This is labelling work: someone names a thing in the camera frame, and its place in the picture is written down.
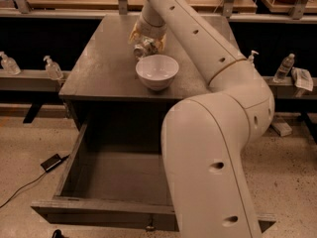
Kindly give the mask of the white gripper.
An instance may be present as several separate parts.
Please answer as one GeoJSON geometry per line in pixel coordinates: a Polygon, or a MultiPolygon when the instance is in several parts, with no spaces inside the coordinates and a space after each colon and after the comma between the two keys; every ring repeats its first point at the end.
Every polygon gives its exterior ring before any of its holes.
{"type": "Polygon", "coordinates": [[[149,23],[143,16],[140,16],[134,25],[128,43],[131,44],[140,38],[140,35],[155,39],[155,47],[158,53],[162,53],[165,48],[166,23],[149,23]]]}

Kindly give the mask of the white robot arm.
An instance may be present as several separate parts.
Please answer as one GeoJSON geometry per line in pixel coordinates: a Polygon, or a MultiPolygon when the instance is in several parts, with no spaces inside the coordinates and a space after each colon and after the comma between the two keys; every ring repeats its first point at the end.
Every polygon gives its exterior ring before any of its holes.
{"type": "Polygon", "coordinates": [[[262,238],[241,152],[271,123],[267,83],[186,0],[146,0],[134,30],[153,39],[171,30],[210,89],[176,103],[161,127],[181,238],[262,238]]]}

